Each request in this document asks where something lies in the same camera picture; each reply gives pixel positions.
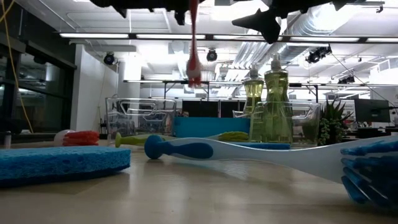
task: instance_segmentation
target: table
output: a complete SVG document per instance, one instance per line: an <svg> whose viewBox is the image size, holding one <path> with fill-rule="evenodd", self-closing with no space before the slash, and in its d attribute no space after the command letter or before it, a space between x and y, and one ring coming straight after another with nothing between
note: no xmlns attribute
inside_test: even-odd
<svg viewBox="0 0 398 224"><path fill-rule="evenodd" d="M397 223L342 185L259 161L149 161L110 177L0 190L1 223Z"/></svg>

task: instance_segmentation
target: red object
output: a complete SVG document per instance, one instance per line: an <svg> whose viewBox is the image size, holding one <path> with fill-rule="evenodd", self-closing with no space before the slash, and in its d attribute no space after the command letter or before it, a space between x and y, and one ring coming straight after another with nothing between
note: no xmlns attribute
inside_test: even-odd
<svg viewBox="0 0 398 224"><path fill-rule="evenodd" d="M95 131L68 133L63 138L64 146L97 146L100 134Z"/></svg>
<svg viewBox="0 0 398 224"><path fill-rule="evenodd" d="M188 85L189 87L192 87L201 84L201 65L199 62L196 40L198 0L190 0L190 12L192 21L192 45L191 54L187 63L187 76Z"/></svg>

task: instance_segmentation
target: wall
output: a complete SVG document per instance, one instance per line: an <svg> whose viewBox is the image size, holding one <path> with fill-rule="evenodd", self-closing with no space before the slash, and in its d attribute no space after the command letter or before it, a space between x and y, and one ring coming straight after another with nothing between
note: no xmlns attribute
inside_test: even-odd
<svg viewBox="0 0 398 224"><path fill-rule="evenodd" d="M76 46L73 81L71 129L98 130L100 118L106 116L105 98L118 92L119 75L87 53L83 45Z"/></svg>
<svg viewBox="0 0 398 224"><path fill-rule="evenodd" d="M381 72L378 71L377 67L371 70L371 75L369 77L369 81L372 84L391 84L391 85L396 85L398 84L398 76L397 76L398 68L392 68L392 69L387 69L383 70ZM371 99L374 100L384 100L384 98L388 101L390 101L392 104L389 106L398 106L398 88L395 87L389 87L389 88L373 88L374 91L376 91L378 94L374 93L373 91L371 92ZM394 112L393 110L390 110L390 119L392 122L394 122L395 117L398 117L398 114L392 114ZM373 127L378 128L378 127L385 127L391 124L388 123L373 123Z"/></svg>
<svg viewBox="0 0 398 224"><path fill-rule="evenodd" d="M121 98L140 98L140 83L125 83L126 76L130 73L128 66L130 62L120 62L119 63L119 83L118 83L118 96ZM135 78L129 80L140 80L141 73L135 74Z"/></svg>

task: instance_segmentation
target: cable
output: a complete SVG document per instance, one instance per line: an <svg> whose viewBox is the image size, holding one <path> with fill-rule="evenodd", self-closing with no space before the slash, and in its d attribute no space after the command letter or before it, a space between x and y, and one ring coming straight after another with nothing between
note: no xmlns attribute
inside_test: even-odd
<svg viewBox="0 0 398 224"><path fill-rule="evenodd" d="M96 119L97 119L97 115L98 115L98 113L99 113L99 120L101 121L101 108L100 108L100 104L101 104L101 96L102 96L102 92L103 92L103 90L104 90L104 83L105 83L105 76L106 76L106 69L107 69L108 67L107 66L105 66L105 68L104 68L104 76L102 77L102 86L101 86L101 91L100 91L100 93L99 93L99 100L98 100L98 104L97 104L97 112L95 113L95 117L94 117L94 121L93 121L93 125L92 125L92 127L91 127L91 130L93 130L94 129L94 127L95 127L95 123L96 123Z"/></svg>
<svg viewBox="0 0 398 224"><path fill-rule="evenodd" d="M359 80L364 86L368 87L370 91L372 91L373 93L377 94L378 96L380 96L382 99L386 100L389 104L391 104L392 106L395 106L393 103L391 103L389 100L385 99L382 95L380 95L378 92L376 92L375 90L373 90L372 88L370 88L365 82L362 82L362 80L360 78L358 78L351 70L349 70L342 62L340 62L340 60L338 60L338 58L331 53L332 56L334 56L334 58L338 61L338 63L341 64L341 66L343 66L348 72L350 72L350 74L352 76L354 76L357 80Z"/></svg>
<svg viewBox="0 0 398 224"><path fill-rule="evenodd" d="M8 12L10 11L10 9L11 9L11 7L12 7L12 5L13 5L14 3L15 3L15 0L12 0L11 3L10 3L10 6L8 6L7 10L6 10L6 11L4 11L4 10L2 11L3 14L2 14L2 16L0 17L0 23L2 22L3 19L6 18L6 15L7 15Z"/></svg>
<svg viewBox="0 0 398 224"><path fill-rule="evenodd" d="M21 101L22 110L24 111L25 118L26 118L26 121L27 121L27 123L29 125L30 132L33 134L34 133L33 132L33 128L32 128L32 125L31 125L31 123L29 121L29 117L27 116L27 113L26 113L26 110L25 110L25 105L24 105L24 101L22 99L22 94L19 91L18 77L17 77L17 72L16 72L16 69L15 69L15 65L14 65L14 60L12 59L12 50L11 50L11 44L10 44L10 36L9 36L9 33L8 33L8 25L7 25L6 16L7 16L7 13L9 12L9 10L10 10L10 8L11 8L13 3L14 3L14 0L11 2L10 6L6 10L6 7L4 5L4 1L2 2L3 16L0 18L0 22L4 19L4 25L6 27L6 37L7 37L8 51L9 51L9 54L10 54L12 72L14 73L14 78L15 78L15 86L17 88L17 92L19 93L19 99Z"/></svg>

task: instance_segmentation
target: ceiling light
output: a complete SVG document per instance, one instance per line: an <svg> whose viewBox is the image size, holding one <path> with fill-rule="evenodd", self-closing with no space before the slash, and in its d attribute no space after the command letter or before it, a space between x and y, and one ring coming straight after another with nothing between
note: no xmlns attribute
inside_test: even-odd
<svg viewBox="0 0 398 224"><path fill-rule="evenodd" d="M124 82L129 82L129 83L163 83L163 81L160 81L160 80L124 80Z"/></svg>
<svg viewBox="0 0 398 224"><path fill-rule="evenodd" d="M81 33L61 33L61 37L64 38L98 38L98 39L128 39L128 34L81 34Z"/></svg>
<svg viewBox="0 0 398 224"><path fill-rule="evenodd" d="M328 47L328 44L317 43L286 43L288 47Z"/></svg>
<svg viewBox="0 0 398 224"><path fill-rule="evenodd" d="M168 39L168 40L191 40L190 34L137 34L138 39ZM205 35L196 35L197 40L204 40Z"/></svg>
<svg viewBox="0 0 398 224"><path fill-rule="evenodd" d="M214 35L215 40L264 41L261 35Z"/></svg>
<svg viewBox="0 0 398 224"><path fill-rule="evenodd" d="M219 84L219 85L242 85L242 82L209 82L210 84Z"/></svg>
<svg viewBox="0 0 398 224"><path fill-rule="evenodd" d="M294 42L357 42L358 37L291 37Z"/></svg>
<svg viewBox="0 0 398 224"><path fill-rule="evenodd" d="M211 9L211 20L214 21L232 21L234 19L249 16L256 12L268 10L268 6L261 0L235 1L230 6L213 6Z"/></svg>
<svg viewBox="0 0 398 224"><path fill-rule="evenodd" d="M398 42L398 38L391 37L371 37L366 40L367 42L391 43Z"/></svg>

